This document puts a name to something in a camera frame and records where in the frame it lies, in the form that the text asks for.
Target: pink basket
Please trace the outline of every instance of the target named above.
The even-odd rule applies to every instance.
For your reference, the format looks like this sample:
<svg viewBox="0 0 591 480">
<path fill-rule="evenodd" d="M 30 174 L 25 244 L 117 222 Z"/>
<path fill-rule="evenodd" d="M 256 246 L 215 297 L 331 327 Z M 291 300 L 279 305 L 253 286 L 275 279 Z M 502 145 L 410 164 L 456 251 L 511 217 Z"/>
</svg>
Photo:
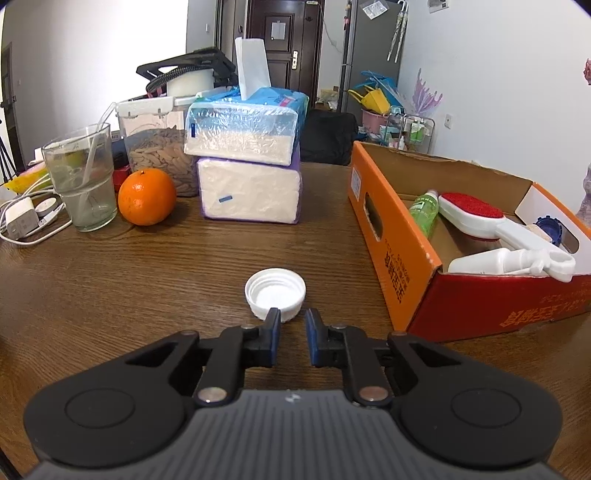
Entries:
<svg viewBox="0 0 591 480">
<path fill-rule="evenodd" d="M 379 135 L 379 127 L 386 125 L 387 116 L 363 110 L 362 123 L 368 133 Z"/>
</svg>

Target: screw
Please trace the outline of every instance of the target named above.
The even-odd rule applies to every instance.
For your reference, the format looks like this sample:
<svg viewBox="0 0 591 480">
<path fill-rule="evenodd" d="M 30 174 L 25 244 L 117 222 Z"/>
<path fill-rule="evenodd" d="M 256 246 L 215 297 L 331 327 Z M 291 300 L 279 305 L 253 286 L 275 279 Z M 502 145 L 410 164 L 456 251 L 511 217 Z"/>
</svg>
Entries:
<svg viewBox="0 0 591 480">
<path fill-rule="evenodd" d="M 359 396 L 365 401 L 382 401 L 388 398 L 388 390 L 383 387 L 363 387 Z"/>
<path fill-rule="evenodd" d="M 197 394 L 197 398 L 205 403 L 216 403 L 222 401 L 227 396 L 228 392 L 220 387 L 207 387 L 200 390 Z"/>
</svg>

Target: black bag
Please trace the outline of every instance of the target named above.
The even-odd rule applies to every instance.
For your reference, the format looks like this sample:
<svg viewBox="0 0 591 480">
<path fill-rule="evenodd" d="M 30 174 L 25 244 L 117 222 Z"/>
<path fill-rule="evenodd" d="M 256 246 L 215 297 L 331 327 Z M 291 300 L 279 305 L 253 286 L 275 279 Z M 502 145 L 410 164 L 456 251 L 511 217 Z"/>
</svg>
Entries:
<svg viewBox="0 0 591 480">
<path fill-rule="evenodd" d="M 357 133 L 352 113 L 310 110 L 300 137 L 301 160 L 348 165 Z"/>
</svg>

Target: yellow bag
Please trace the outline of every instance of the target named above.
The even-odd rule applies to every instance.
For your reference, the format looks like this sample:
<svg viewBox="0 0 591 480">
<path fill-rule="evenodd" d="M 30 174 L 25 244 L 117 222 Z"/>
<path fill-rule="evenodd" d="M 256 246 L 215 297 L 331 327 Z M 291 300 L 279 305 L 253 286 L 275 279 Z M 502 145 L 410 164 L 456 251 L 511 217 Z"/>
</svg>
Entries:
<svg viewBox="0 0 591 480">
<path fill-rule="evenodd" d="M 47 175 L 47 173 L 48 171 L 46 168 L 42 168 L 40 170 L 33 171 L 30 173 L 27 173 L 25 171 L 21 173 L 20 176 L 18 176 L 17 178 L 6 182 L 4 186 L 7 189 L 12 190 L 14 193 L 25 193 L 25 190 L 27 190 L 37 180 Z M 46 182 L 44 182 L 42 185 L 39 185 L 39 188 L 45 188 L 49 186 L 51 186 L 51 179 L 47 179 Z"/>
<path fill-rule="evenodd" d="M 348 93 L 365 109 L 377 113 L 378 115 L 385 115 L 390 110 L 390 103 L 384 95 L 381 89 L 373 89 L 368 85 L 365 85 L 365 89 L 368 91 L 365 96 L 362 96 L 355 90 L 348 90 Z"/>
</svg>

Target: green bottle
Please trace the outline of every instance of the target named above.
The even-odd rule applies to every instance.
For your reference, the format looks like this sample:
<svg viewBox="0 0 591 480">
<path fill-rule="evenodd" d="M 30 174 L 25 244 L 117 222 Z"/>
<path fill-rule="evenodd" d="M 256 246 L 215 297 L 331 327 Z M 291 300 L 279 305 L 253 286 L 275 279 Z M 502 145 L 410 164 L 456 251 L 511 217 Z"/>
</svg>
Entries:
<svg viewBox="0 0 591 480">
<path fill-rule="evenodd" d="M 439 213 L 438 198 L 439 195 L 435 190 L 429 190 L 426 194 L 417 198 L 408 210 L 410 216 L 414 218 L 414 221 L 427 238 L 431 235 L 431 229 Z"/>
</svg>

